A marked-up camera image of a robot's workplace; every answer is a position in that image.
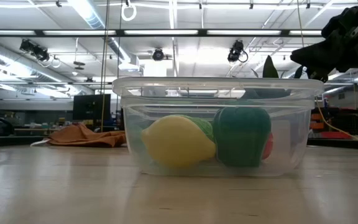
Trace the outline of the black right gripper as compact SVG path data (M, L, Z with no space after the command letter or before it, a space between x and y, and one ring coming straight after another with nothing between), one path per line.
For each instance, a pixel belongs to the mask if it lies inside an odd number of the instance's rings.
M358 6L347 7L332 17L321 35L326 42L294 50L290 55L292 61L306 67L309 79L326 83L330 67L340 72L358 68Z

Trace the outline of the red toy tomato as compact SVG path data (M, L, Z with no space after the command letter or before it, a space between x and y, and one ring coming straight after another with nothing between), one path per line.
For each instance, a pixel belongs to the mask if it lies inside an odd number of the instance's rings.
M268 141L266 142L265 145L265 149L262 154L262 160L267 159L271 155L272 150L273 150L273 134L270 133L268 137Z

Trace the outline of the dark green toy bell pepper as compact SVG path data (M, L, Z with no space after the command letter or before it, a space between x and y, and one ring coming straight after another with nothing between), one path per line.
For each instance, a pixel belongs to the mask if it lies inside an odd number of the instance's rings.
M228 167L258 167L271 126L270 116L262 108L220 109L213 120L218 161Z

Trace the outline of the light green oval toy fruit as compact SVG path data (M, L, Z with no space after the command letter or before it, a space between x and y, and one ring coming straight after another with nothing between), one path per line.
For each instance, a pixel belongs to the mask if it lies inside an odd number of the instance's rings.
M189 119L190 121L192 121L193 123L195 123L200 130L202 130L202 132L204 132L204 134L212 141L214 142L214 135L213 135L213 125L208 122L205 119L201 119L201 118L194 118L191 116L187 116L187 115L182 115L181 117L184 117L186 119Z

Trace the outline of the yellow toy lemon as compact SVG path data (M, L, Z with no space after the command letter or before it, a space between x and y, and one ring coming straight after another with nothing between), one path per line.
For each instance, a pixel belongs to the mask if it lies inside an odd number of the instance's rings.
M192 167L216 155L216 144L181 115L164 116L141 132L149 156L171 169Z

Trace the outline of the clear plastic tupperware container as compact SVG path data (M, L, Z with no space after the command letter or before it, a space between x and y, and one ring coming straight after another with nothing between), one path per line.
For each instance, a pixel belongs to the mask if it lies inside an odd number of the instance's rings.
M289 96L241 99L245 88L286 89ZM127 77L112 89L121 99L129 151L141 171L153 175L275 176L290 172L301 161L310 131L314 99L324 90L322 82L287 78ZM141 132L169 115L205 119L213 125L225 107L262 108L270 116L273 150L258 167L228 167L217 156L199 164L171 169L155 162L141 140Z

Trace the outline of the green leafy plant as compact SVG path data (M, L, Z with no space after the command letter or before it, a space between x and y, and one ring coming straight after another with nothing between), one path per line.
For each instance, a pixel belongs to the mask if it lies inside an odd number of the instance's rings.
M277 69L275 68L271 56L268 56L264 63L262 78L279 78ZM270 89L270 88L245 88L245 93L241 99L269 99L283 98L291 94L291 90L286 89Z

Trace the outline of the red storage bins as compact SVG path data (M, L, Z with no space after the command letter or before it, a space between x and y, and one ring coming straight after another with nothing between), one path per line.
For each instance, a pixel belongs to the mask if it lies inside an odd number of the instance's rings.
M348 134L332 128L334 126L345 131L345 128L340 127L342 124L342 121L340 121L341 112L344 112L344 110L340 108L317 107L311 110L308 137L318 139L352 139Z

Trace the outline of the black rig light bar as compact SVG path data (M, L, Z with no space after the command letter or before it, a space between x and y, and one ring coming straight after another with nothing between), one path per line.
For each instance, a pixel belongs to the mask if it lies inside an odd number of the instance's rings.
M299 29L118 29L2 30L0 37L321 37L320 30Z

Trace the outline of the black background monitor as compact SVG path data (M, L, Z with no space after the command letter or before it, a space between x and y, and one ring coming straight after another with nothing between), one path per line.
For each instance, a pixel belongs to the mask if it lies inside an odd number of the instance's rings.
M73 120L111 119L111 95L78 95L73 99Z

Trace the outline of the orange folded cloth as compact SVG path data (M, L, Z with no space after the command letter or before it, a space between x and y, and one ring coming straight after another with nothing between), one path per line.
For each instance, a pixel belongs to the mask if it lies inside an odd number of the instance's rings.
M73 147L119 147L126 143L125 131L95 133L84 124L71 124L48 136L48 143L54 146Z

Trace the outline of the black mounted device cluster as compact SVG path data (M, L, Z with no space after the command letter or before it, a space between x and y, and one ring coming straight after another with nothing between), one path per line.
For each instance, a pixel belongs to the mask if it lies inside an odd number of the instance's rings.
M34 58L36 58L38 61L41 62L46 62L50 59L48 49L45 49L40 45L33 43L29 39L22 39L19 49L24 53L30 54L31 56L33 56Z

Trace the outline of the black aluminium table frame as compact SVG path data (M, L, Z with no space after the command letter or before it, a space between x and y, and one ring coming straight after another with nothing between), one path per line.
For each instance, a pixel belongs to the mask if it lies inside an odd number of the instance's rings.
M0 147L25 145L42 139L42 136L4 136L0 137ZM358 140L309 138L307 145L358 149Z

